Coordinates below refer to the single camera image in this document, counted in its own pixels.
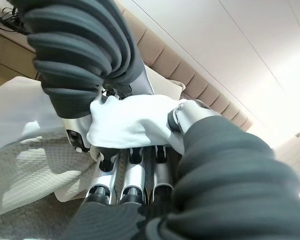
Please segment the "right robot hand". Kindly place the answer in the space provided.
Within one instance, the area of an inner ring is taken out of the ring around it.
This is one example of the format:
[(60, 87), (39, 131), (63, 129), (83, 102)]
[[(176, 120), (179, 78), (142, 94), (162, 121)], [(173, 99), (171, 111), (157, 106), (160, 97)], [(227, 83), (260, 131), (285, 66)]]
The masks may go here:
[(266, 143), (194, 101), (169, 119), (185, 147), (171, 201), (155, 204), (170, 211), (90, 199), (62, 239), (300, 240), (300, 180)]

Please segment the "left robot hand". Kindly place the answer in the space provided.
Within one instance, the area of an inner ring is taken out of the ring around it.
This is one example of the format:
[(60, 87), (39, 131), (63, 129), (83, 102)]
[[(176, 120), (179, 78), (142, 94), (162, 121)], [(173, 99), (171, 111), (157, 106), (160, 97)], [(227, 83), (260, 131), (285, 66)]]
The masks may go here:
[(90, 104), (102, 90), (120, 98), (151, 95), (144, 63), (112, 0), (18, 0), (29, 28), (33, 64), (41, 86), (62, 119), (71, 145), (90, 150)]

